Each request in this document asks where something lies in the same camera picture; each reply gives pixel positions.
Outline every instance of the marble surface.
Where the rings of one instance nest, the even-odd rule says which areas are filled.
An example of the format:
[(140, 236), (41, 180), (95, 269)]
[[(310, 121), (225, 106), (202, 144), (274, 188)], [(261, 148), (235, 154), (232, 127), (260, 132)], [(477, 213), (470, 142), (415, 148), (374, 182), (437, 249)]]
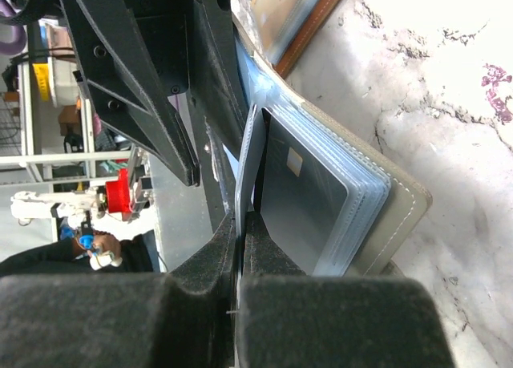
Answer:
[(289, 83), (420, 180), (394, 256), (460, 367), (513, 366), (510, 0), (342, 0)]

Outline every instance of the bolt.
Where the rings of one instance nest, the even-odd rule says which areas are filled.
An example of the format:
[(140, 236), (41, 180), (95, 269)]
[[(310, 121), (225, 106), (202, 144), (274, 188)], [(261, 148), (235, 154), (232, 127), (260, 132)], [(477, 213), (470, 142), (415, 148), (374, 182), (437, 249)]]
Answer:
[(93, 54), (96, 58), (105, 58), (107, 57), (107, 50), (102, 45), (98, 45), (93, 49)]
[(121, 106), (121, 105), (119, 105), (119, 102), (118, 102), (118, 101), (116, 101), (115, 99), (111, 99), (111, 100), (107, 103), (107, 107), (109, 108), (109, 110), (112, 110), (112, 111), (114, 111), (114, 110), (118, 110), (120, 106)]

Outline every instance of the black metal bracket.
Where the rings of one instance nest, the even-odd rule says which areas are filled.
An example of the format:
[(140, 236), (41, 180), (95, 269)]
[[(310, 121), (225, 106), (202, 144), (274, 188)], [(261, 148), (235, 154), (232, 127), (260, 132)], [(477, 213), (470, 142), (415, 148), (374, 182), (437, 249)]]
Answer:
[(158, 156), (186, 185), (200, 166), (168, 96), (190, 91), (238, 155), (245, 117), (230, 0), (60, 0), (82, 89), (102, 122)]

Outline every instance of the card holder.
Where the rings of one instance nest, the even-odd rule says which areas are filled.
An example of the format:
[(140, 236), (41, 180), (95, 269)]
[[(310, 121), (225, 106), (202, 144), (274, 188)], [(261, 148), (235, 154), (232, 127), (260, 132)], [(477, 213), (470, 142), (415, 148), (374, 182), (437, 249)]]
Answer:
[[(381, 272), (429, 207), (429, 193), (381, 153), (296, 94), (258, 55), (244, 30), (236, 20), (234, 22), (239, 31), (236, 48), (241, 59), (240, 77), (246, 99), (257, 105), (257, 110), (262, 107), (270, 110), (273, 117), (271, 126), (277, 123), (283, 127), (292, 136), (288, 138), (289, 143), (293, 142), (292, 139), (305, 140), (300, 142), (301, 147), (328, 171), (325, 178), (328, 174), (335, 176), (347, 190), (344, 207), (340, 209), (340, 217), (332, 220), (326, 243), (322, 249), (314, 249), (317, 261), (298, 259), (300, 254), (307, 253), (308, 247), (314, 248), (307, 245), (302, 245), (302, 250), (297, 246), (295, 261), (299, 260), (299, 264), (304, 262), (304, 269), (310, 269), (306, 271), (313, 274)], [(272, 233), (272, 221), (278, 218), (277, 215), (266, 214), (266, 209), (269, 212), (269, 206), (273, 206), (269, 200), (273, 194), (269, 194), (270, 205), (266, 208), (265, 183), (269, 180), (263, 182), (261, 212), (265, 223), (275, 242), (286, 252), (289, 246), (287, 253), (294, 253), (292, 242), (281, 244), (280, 238), (275, 238)], [(341, 222), (349, 222), (347, 228), (343, 228)]]

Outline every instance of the person's arm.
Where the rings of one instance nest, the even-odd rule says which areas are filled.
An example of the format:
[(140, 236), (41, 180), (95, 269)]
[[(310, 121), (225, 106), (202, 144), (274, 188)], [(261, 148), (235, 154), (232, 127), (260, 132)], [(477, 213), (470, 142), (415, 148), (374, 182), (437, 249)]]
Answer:
[(29, 268), (41, 261), (73, 261), (83, 254), (78, 242), (73, 238), (66, 238), (49, 245), (29, 249), (14, 254), (0, 263), (0, 275), (10, 273), (16, 269)]

